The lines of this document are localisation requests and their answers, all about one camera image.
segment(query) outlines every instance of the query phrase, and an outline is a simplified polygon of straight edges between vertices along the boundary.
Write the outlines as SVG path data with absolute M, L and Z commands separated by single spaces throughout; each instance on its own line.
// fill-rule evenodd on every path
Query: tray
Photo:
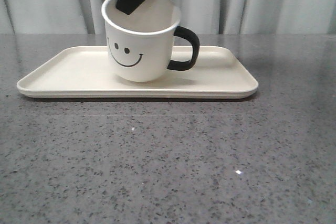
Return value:
M 172 59 L 187 60 L 189 46 L 174 46 Z M 226 48 L 202 46 L 188 71 L 167 70 L 161 78 L 138 83 L 116 76 L 106 46 L 65 49 L 17 83 L 33 98 L 220 98 L 240 99 L 258 82 Z

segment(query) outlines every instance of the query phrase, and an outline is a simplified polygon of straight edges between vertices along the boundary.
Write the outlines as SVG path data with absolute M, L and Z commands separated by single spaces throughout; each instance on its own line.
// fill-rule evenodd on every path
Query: curtain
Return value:
M 103 34 L 104 0 L 0 0 L 0 33 Z M 198 34 L 333 34 L 336 0 L 173 0 Z

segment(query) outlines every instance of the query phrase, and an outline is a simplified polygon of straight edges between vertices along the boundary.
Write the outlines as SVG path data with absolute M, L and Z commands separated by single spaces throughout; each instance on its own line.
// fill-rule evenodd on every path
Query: black handle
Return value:
M 189 41 L 190 44 L 193 46 L 193 55 L 191 57 L 191 60 L 189 61 L 171 60 L 167 68 L 177 71 L 185 71 L 191 69 L 195 65 L 199 53 L 200 40 L 198 39 L 198 36 L 193 31 L 190 31 L 189 29 L 182 26 L 178 26 L 176 28 L 174 36 L 181 37 Z

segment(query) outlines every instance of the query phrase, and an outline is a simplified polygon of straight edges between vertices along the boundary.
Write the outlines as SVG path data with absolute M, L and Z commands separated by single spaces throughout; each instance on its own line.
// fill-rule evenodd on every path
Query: smiley face mug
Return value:
M 181 11 L 170 0 L 146 0 L 131 15 L 119 11 L 116 3 L 105 0 L 101 9 L 115 74 L 146 82 L 159 78 L 167 69 L 185 71 L 195 65 L 200 41 L 192 31 L 179 26 Z M 174 36 L 191 43 L 191 60 L 171 60 Z

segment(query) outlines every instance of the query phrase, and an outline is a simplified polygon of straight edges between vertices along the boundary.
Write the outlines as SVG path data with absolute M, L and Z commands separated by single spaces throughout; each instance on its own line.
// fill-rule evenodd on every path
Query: granite countertop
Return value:
M 258 92 L 27 98 L 20 78 L 105 38 L 0 35 L 0 223 L 336 223 L 336 36 L 200 40 L 230 49 Z

